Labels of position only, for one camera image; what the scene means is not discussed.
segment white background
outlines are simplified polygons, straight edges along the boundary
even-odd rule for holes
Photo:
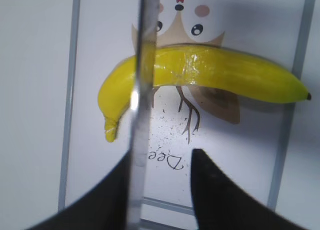
[[[0,229],[58,210],[73,0],[0,0]]]
[[[316,0],[301,79],[312,100],[296,105],[276,211],[320,229],[320,0]]]

